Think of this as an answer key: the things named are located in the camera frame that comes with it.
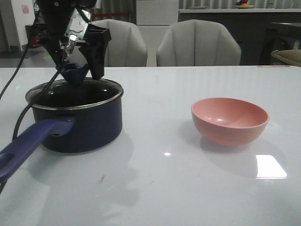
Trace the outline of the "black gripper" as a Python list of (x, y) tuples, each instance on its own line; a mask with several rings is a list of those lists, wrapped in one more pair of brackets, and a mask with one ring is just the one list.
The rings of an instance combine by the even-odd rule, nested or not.
[(109, 29), (94, 26), (90, 21), (84, 36), (85, 42), (75, 42), (64, 35), (74, 9), (89, 11), (95, 4), (95, 0), (37, 1), (44, 23), (33, 25), (32, 31), (40, 36), (39, 43), (49, 53), (57, 70), (66, 70), (68, 55), (65, 46), (74, 44), (81, 46), (79, 51), (87, 61), (92, 78), (99, 80), (104, 76), (105, 54), (111, 40)]

